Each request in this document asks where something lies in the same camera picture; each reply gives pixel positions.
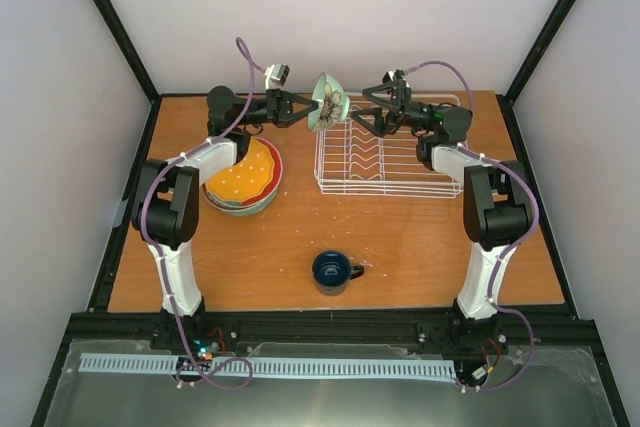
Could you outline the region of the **green floral small bowl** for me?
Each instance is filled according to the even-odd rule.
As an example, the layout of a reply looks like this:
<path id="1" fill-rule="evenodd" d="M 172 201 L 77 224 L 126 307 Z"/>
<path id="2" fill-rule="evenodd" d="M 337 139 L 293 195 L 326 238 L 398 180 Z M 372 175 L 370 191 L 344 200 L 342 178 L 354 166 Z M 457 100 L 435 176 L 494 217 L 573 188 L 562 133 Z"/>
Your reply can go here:
<path id="1" fill-rule="evenodd" d="M 350 111 L 350 98 L 342 85 L 330 74 L 320 74 L 312 100 L 318 108 L 307 117 L 308 129 L 311 132 L 320 132 L 344 122 Z"/>

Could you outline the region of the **yellow polka dot plate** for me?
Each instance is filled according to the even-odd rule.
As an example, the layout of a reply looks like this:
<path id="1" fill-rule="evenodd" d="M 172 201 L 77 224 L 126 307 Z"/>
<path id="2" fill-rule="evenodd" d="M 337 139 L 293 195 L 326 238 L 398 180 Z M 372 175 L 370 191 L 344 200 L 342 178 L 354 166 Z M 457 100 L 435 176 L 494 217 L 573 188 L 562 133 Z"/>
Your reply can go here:
<path id="1" fill-rule="evenodd" d="M 273 179 L 275 160 L 261 139 L 253 138 L 245 157 L 206 183 L 206 191 L 224 202 L 242 203 L 260 195 Z"/>

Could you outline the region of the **dark blue mug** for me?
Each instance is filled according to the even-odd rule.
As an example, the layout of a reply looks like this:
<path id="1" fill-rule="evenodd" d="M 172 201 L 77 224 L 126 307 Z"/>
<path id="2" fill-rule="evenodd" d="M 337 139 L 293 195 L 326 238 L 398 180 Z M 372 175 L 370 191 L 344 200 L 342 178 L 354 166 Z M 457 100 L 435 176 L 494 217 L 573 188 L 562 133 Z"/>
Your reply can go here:
<path id="1" fill-rule="evenodd" d="M 365 267 L 352 264 L 349 258 L 334 250 L 320 253 L 311 267 L 314 284 L 323 295 L 340 295 L 351 280 L 365 274 Z"/>

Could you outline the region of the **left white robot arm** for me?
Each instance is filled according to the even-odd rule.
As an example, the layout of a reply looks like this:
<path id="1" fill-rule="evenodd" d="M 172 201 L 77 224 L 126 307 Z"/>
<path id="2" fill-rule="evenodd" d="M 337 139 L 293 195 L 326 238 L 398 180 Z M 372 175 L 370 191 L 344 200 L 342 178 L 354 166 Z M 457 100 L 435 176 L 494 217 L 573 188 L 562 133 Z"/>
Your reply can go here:
<path id="1" fill-rule="evenodd" d="M 172 335 L 186 349 L 201 347 L 208 325 L 194 315 L 203 296 L 197 286 L 191 243 L 199 223 L 201 187 L 214 175 L 245 160 L 252 135 L 245 127 L 270 123 L 287 128 L 320 111 L 321 103 L 280 88 L 262 97 L 237 96 L 226 86 L 208 93 L 208 136 L 168 160 L 143 163 L 131 224 L 154 256 L 164 299 L 162 308 L 179 316 Z"/>

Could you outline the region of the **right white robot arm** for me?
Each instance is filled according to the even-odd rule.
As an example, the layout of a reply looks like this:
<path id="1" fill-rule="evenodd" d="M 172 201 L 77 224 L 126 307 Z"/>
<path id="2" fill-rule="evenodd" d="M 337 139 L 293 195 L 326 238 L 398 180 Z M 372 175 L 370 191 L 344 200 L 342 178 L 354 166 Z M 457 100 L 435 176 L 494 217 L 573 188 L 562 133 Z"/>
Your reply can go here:
<path id="1" fill-rule="evenodd" d="M 362 96 L 373 107 L 354 111 L 354 121 L 377 137 L 408 127 L 417 139 L 417 160 L 463 187 L 463 225 L 472 248 L 456 304 L 464 318 L 474 321 L 501 312 L 498 297 L 508 262 L 540 217 L 520 164 L 471 151 L 466 141 L 472 110 L 450 102 L 414 100 L 400 75 L 364 89 Z"/>

